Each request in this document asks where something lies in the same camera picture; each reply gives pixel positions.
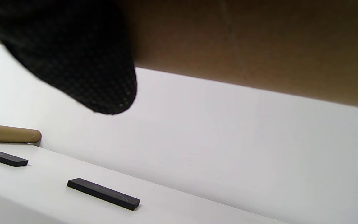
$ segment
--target black rubber strip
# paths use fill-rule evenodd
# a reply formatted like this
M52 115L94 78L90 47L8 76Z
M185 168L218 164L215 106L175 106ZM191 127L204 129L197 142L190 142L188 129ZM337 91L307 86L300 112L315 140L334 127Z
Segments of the black rubber strip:
M108 201L118 206L124 207L129 210L135 210L140 203L140 200L129 195L111 190L107 187L100 186L88 180L81 178L69 180L67 187L79 190L85 194L97 197L99 199Z
M27 159L22 159L17 156L12 156L7 153L0 152L0 163L13 166L13 167L22 167L26 166L29 161Z

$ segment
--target black fabric object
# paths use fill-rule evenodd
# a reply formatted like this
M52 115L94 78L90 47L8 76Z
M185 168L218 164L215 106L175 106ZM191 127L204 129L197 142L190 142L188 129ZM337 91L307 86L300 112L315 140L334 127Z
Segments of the black fabric object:
M41 80L103 114L135 100L125 20L111 0L0 0L0 41Z

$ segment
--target white platform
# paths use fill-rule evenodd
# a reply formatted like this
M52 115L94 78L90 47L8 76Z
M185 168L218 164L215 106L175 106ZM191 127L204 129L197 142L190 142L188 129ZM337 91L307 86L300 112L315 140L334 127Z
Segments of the white platform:
M26 144L0 151L29 160L0 163L0 224L284 224ZM139 198L135 211L66 187L84 178Z
M138 96L96 114L0 46L0 125L41 147L291 224L358 224L358 108L137 69Z

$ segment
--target tan cylindrical rod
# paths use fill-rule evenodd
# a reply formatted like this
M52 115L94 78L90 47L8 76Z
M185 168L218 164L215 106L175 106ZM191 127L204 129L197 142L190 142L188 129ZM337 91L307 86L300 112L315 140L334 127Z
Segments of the tan cylindrical rod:
M40 140L38 130L0 126L0 142L36 143Z

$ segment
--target brown cardboard box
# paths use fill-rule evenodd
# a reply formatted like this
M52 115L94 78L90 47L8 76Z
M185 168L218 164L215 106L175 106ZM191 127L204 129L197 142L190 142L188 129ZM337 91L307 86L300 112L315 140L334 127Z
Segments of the brown cardboard box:
M358 1L119 4L138 67L358 106Z

